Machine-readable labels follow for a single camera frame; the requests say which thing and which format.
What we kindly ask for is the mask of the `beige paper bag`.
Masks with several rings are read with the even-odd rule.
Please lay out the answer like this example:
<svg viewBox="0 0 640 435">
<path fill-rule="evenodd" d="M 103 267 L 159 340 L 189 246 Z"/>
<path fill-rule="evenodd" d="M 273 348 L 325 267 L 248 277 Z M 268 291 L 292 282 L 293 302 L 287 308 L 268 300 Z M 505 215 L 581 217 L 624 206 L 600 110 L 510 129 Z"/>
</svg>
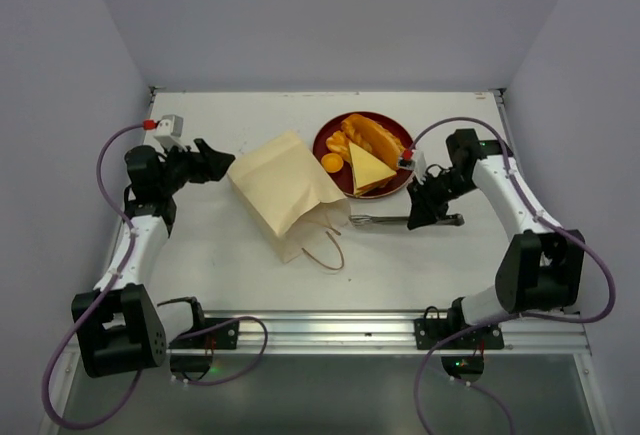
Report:
<svg viewBox="0 0 640 435">
<path fill-rule="evenodd" d="M 329 271 L 344 268 L 338 238 L 350 203 L 295 132 L 236 159 L 228 177 L 281 262 L 304 255 Z"/>
</svg>

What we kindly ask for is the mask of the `small round fake bun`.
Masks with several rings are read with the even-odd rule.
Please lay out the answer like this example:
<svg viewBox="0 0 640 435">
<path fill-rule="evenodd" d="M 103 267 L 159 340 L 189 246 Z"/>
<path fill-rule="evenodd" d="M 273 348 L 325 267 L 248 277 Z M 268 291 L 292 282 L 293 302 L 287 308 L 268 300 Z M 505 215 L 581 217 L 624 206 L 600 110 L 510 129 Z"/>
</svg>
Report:
<svg viewBox="0 0 640 435">
<path fill-rule="evenodd" d="M 323 169 L 329 174 L 338 173 L 344 167 L 343 158 L 339 154 L 333 152 L 325 154 L 321 158 L 320 163 Z"/>
</svg>

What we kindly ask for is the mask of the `fake sandwich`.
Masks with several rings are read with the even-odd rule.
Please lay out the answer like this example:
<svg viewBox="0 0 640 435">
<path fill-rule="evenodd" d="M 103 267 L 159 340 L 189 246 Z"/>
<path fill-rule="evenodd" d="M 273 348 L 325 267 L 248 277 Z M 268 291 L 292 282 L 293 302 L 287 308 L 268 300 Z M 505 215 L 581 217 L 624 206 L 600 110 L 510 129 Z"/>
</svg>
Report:
<svg viewBox="0 0 640 435">
<path fill-rule="evenodd" d="M 397 172 L 353 142 L 348 145 L 353 195 L 360 197 L 396 177 Z"/>
</svg>

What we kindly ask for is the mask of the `braided fake bread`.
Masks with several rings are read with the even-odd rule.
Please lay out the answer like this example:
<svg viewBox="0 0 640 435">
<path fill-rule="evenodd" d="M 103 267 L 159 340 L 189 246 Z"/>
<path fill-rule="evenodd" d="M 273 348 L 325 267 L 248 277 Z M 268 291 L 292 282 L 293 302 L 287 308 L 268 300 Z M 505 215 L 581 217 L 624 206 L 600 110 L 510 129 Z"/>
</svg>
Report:
<svg viewBox="0 0 640 435">
<path fill-rule="evenodd" d="M 380 123 L 376 123 L 380 133 L 380 140 L 373 143 L 376 154 L 391 169 L 398 169 L 398 162 L 402 159 L 407 147 L 401 139 L 386 129 Z"/>
<path fill-rule="evenodd" d="M 341 123 L 341 129 L 330 135 L 326 139 L 325 145 L 330 152 L 341 156 L 344 160 L 347 160 L 350 157 L 349 144 L 354 143 L 358 145 L 360 139 L 361 136 L 354 128 L 353 124 L 344 120 Z"/>
</svg>

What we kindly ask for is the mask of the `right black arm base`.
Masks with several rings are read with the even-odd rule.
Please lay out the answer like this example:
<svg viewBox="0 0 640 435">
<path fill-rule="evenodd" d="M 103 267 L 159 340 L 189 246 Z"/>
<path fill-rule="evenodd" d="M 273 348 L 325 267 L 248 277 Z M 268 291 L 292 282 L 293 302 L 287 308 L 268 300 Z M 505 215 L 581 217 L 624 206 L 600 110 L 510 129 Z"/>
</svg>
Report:
<svg viewBox="0 0 640 435">
<path fill-rule="evenodd" d="M 442 340 L 453 336 L 469 325 L 463 320 L 462 298 L 455 299 L 447 310 L 428 306 L 413 320 L 416 348 L 427 351 Z M 454 379 L 476 382 L 484 373 L 488 350 L 503 350 L 503 334 L 497 324 L 468 332 L 444 344 L 442 350 L 461 351 L 461 355 L 443 356 L 442 367 Z"/>
</svg>

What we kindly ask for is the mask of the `metal tongs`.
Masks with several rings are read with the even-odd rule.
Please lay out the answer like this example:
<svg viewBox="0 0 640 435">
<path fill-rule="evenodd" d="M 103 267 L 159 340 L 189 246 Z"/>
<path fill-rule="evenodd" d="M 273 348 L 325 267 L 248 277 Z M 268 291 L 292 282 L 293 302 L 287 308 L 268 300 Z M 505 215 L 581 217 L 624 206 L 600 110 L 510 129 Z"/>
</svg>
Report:
<svg viewBox="0 0 640 435">
<path fill-rule="evenodd" d="M 464 217 L 461 214 L 446 215 L 444 218 L 433 222 L 420 222 L 410 225 L 409 216 L 372 216 L 372 215 L 351 215 L 350 223 L 354 227 L 364 227 L 368 225 L 403 225 L 409 230 L 424 226 L 462 226 L 465 224 Z"/>
</svg>

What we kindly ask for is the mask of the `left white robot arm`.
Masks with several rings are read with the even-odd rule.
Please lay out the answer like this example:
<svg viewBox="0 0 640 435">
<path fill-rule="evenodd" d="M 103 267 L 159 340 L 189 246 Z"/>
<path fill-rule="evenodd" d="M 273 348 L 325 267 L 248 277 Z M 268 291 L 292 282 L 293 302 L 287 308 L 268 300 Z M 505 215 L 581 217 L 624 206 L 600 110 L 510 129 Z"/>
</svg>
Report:
<svg viewBox="0 0 640 435">
<path fill-rule="evenodd" d="M 156 368 L 164 363 L 173 340 L 193 348 L 207 338 L 208 324 L 196 298 L 187 298 L 185 311 L 169 304 L 161 312 L 146 286 L 175 224 L 175 194 L 188 183 L 220 181 L 234 160 L 200 138 L 190 147 L 157 151 L 140 145 L 125 154 L 130 183 L 123 237 L 107 273 L 71 305 L 90 377 Z"/>
</svg>

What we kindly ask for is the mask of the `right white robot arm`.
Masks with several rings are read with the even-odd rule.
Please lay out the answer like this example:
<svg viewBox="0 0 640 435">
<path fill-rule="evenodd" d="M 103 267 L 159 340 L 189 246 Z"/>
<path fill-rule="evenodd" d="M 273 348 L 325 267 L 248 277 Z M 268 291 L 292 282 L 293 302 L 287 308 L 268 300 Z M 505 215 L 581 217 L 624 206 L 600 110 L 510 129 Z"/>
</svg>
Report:
<svg viewBox="0 0 640 435">
<path fill-rule="evenodd" d="M 436 175 L 415 175 L 407 187 L 411 209 L 407 228 L 454 220 L 449 203 L 474 190 L 489 201 L 509 245 L 488 289 L 454 300 L 445 334 L 468 347 L 481 335 L 480 322 L 528 310 L 549 311 L 575 303 L 584 251 L 544 226 L 544 210 L 526 187 L 510 149 L 498 140 L 480 140 L 473 129 L 446 139 L 452 166 Z"/>
</svg>

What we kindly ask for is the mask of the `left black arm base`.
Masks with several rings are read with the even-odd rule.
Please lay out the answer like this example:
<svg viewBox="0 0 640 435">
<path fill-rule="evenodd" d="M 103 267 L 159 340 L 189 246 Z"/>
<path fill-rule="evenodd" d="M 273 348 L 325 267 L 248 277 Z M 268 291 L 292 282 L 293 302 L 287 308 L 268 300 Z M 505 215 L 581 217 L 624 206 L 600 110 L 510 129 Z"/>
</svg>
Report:
<svg viewBox="0 0 640 435">
<path fill-rule="evenodd" d="M 203 380 L 212 374 L 217 350 L 237 348 L 239 322 L 231 322 L 230 318 L 207 318 L 195 297 L 162 301 L 157 308 L 171 351 L 170 370 L 179 380 Z"/>
</svg>

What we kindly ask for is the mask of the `fake hot dog bun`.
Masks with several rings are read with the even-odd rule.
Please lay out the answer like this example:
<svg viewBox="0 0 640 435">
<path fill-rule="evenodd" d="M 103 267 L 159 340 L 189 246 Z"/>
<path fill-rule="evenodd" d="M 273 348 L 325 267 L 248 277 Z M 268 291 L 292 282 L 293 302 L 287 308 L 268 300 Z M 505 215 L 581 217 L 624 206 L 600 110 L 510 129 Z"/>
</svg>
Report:
<svg viewBox="0 0 640 435">
<path fill-rule="evenodd" d="M 380 140 L 380 133 L 378 131 L 378 126 L 376 125 L 378 122 L 357 113 L 349 115 L 344 120 L 351 122 L 360 134 L 361 139 L 358 146 L 380 159 L 373 146 L 373 143 Z"/>
</svg>

